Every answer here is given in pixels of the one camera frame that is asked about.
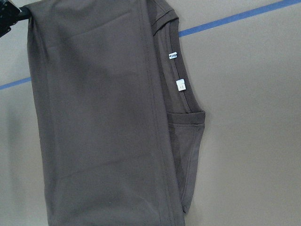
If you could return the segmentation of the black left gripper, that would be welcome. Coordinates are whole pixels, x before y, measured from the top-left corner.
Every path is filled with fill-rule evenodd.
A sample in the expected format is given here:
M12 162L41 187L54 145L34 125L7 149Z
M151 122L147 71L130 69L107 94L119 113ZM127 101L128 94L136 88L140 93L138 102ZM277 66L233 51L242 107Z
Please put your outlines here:
M9 31L11 26L18 21L26 20L31 17L31 13L27 7L20 7L14 5L12 1L0 1L0 36L3 37Z

